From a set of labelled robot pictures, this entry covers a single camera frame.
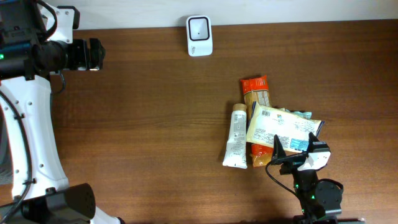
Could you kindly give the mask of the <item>orange spaghetti pasta packet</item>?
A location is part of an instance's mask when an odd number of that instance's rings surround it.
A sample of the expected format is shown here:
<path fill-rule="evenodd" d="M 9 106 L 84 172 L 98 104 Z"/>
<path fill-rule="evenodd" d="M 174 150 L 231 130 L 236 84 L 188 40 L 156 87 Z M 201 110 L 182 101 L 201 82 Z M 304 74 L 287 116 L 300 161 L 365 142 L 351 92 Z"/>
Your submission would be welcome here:
<path fill-rule="evenodd" d="M 257 78 L 243 79 L 240 82 L 242 84 L 244 102 L 247 106 L 248 121 L 250 121 L 254 111 L 254 103 L 271 107 L 267 77 L 264 75 Z M 271 160 L 272 152 L 273 148 L 271 147 L 252 143 L 251 157 L 253 166 L 265 166 Z"/>

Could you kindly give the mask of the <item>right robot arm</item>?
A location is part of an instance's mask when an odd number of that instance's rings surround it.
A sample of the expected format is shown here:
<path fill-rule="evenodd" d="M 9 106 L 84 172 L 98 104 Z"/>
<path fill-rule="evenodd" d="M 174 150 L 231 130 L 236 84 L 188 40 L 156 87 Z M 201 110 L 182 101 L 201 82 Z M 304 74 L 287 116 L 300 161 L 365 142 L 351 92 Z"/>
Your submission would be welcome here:
<path fill-rule="evenodd" d="M 337 216 L 342 213 L 343 184 L 317 176 L 330 156 L 328 144 L 318 140 L 313 133 L 308 135 L 306 151 L 289 156 L 279 137 L 274 136 L 272 159 L 266 166 L 280 166 L 280 175 L 292 175 L 294 188 L 291 190 L 271 174 L 268 176 L 299 200 L 302 214 L 294 216 L 293 223 L 338 223 Z"/>

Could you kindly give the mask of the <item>teal snack pouch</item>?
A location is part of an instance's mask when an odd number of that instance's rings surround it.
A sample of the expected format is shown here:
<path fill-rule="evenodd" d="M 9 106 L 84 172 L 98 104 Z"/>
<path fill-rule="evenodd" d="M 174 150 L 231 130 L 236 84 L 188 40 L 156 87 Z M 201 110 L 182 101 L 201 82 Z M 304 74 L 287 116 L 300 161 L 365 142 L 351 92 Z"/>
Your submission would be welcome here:
<path fill-rule="evenodd" d="M 285 112 L 288 112 L 288 113 L 295 114 L 295 115 L 297 115 L 297 116 L 299 116 L 299 117 L 301 117 L 301 118 L 305 118 L 305 119 L 311 119 L 311 117 L 312 117 L 312 112 L 309 112 L 309 111 L 305 111 L 305 112 L 301 112 L 301 111 L 289 111 L 289 110 L 286 109 L 286 108 L 280 108 L 280 110 L 285 111 Z"/>

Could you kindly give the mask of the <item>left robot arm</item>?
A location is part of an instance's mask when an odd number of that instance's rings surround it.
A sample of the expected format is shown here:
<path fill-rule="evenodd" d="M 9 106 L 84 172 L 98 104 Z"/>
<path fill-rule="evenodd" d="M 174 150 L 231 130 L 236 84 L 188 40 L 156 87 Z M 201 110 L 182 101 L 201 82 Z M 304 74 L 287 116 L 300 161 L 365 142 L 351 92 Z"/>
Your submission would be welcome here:
<path fill-rule="evenodd" d="M 98 39 L 73 38 L 79 24 L 74 6 L 1 1 L 1 183 L 12 185 L 2 223 L 123 223 L 89 184 L 69 184 L 58 156 L 50 77 L 101 70 L 105 56 Z"/>

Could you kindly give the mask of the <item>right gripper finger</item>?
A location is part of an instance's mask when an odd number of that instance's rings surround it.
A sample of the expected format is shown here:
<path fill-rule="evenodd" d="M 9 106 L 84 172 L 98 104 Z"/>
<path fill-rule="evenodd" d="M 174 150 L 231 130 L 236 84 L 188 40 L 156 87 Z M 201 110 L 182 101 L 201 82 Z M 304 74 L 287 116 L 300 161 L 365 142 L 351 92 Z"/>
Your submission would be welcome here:
<path fill-rule="evenodd" d="M 319 143 L 320 141 L 314 135 L 313 133 L 309 133 L 308 135 L 308 147 L 307 147 L 307 152 L 314 152 L 319 148 Z"/>
<path fill-rule="evenodd" d="M 272 164 L 278 164 L 279 162 L 282 162 L 286 158 L 286 153 L 284 151 L 284 148 L 282 146 L 282 143 L 278 137 L 278 135 L 274 136 L 274 144 L 273 144 L 273 153 L 271 157 L 271 163 Z"/>

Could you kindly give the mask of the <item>white tube with gold cap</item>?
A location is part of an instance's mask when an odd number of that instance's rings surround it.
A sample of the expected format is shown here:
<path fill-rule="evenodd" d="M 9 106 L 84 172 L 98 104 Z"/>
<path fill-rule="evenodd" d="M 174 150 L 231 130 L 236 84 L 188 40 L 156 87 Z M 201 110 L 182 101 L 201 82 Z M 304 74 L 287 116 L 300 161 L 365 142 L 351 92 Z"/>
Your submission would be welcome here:
<path fill-rule="evenodd" d="M 223 166 L 240 169 L 248 168 L 246 160 L 246 110 L 247 106 L 245 104 L 237 103 L 233 105 Z"/>

